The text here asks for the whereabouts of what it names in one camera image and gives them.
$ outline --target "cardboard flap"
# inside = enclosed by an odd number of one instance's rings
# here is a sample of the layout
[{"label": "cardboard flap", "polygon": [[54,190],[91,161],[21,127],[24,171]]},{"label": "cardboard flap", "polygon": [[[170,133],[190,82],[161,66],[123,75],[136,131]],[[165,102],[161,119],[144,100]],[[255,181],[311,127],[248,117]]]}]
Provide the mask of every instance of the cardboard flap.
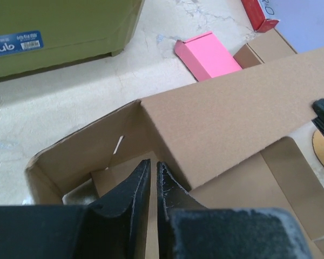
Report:
[{"label": "cardboard flap", "polygon": [[319,98],[324,48],[147,97],[142,105],[195,188],[312,120]]},{"label": "cardboard flap", "polygon": [[73,190],[90,178],[90,172],[109,165],[127,119],[139,103],[129,103],[41,151],[26,174],[44,175],[62,195]]},{"label": "cardboard flap", "polygon": [[324,236],[324,188],[292,138],[261,151],[311,240]]},{"label": "cardboard flap", "polygon": [[296,54],[295,50],[275,29],[269,30],[264,35],[247,43],[247,45],[264,63]]},{"label": "cardboard flap", "polygon": [[109,167],[148,153],[152,150],[150,139],[147,137],[146,121],[141,107],[131,114],[127,120],[123,139],[113,154]]},{"label": "cardboard flap", "polygon": [[[190,194],[208,208],[269,208],[287,209],[297,220],[292,207],[260,153],[229,169],[217,178],[192,190]],[[313,258],[324,258],[306,235]]]},{"label": "cardboard flap", "polygon": [[147,223],[145,258],[159,258],[157,232],[157,162],[153,152],[137,156],[132,160],[110,167],[105,171],[91,173],[98,195],[101,197],[124,181],[144,159],[151,159],[151,188]]}]

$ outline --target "white floor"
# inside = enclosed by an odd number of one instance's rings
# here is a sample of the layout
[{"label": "white floor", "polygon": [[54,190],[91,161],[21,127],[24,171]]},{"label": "white floor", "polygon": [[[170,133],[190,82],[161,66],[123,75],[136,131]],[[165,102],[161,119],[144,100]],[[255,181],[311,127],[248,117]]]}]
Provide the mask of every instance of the white floor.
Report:
[{"label": "white floor", "polygon": [[[232,54],[255,37],[241,0],[146,0],[120,55],[0,83],[0,204],[33,203],[24,167],[41,149],[128,101],[195,82],[173,47],[209,30]],[[296,138],[324,185],[310,128]]]}]

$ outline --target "olive green container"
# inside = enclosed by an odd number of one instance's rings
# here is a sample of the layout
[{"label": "olive green container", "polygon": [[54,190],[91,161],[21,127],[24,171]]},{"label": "olive green container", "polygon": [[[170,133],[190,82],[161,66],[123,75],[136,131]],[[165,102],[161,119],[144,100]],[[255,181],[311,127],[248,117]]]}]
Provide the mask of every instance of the olive green container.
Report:
[{"label": "olive green container", "polygon": [[0,56],[0,77],[119,54],[144,0],[0,0],[0,35],[40,31],[44,47]]}]

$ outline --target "brown cardboard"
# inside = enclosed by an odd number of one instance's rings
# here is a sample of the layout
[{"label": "brown cardboard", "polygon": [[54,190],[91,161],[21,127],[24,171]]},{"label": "brown cardboard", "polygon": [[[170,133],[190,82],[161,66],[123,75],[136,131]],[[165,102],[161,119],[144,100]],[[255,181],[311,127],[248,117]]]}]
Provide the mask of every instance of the brown cardboard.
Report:
[{"label": "brown cardboard", "polygon": [[234,55],[234,59],[245,69],[296,53],[283,36],[276,29],[272,29],[246,43]]},{"label": "brown cardboard", "polygon": [[[295,143],[280,139],[312,120],[311,103],[323,97],[324,48],[157,94],[38,153],[26,169],[29,185],[37,203],[60,203],[92,174],[101,195],[132,171],[131,159],[153,152],[192,193],[216,180],[205,201],[287,208],[312,240],[324,236],[324,189]],[[231,168],[241,162],[246,174],[236,176]],[[154,234],[156,218],[149,220]],[[156,243],[147,249],[156,255]]]},{"label": "brown cardboard", "polygon": [[[279,152],[281,150],[278,149],[281,147],[288,150],[293,146],[296,147],[296,144],[292,139],[284,138],[269,146],[268,149]],[[293,152],[296,156],[302,157],[300,151],[294,149]],[[293,167],[285,166],[284,169],[287,172],[295,172]],[[306,173],[314,175],[310,168]],[[262,153],[257,153],[203,186],[192,190],[191,195],[208,208],[280,207],[287,209],[298,220],[284,195],[284,187],[284,185],[280,187],[276,181]],[[319,248],[306,234],[305,229],[302,226],[301,228],[314,258],[324,258]]]}]

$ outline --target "barcode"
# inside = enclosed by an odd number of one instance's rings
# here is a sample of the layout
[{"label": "barcode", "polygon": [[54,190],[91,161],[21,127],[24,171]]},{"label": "barcode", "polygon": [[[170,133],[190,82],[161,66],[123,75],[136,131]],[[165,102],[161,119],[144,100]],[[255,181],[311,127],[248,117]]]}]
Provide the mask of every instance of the barcode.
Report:
[{"label": "barcode", "polygon": [[32,42],[21,43],[23,50],[33,49],[34,47],[40,47],[39,40],[34,40]]}]

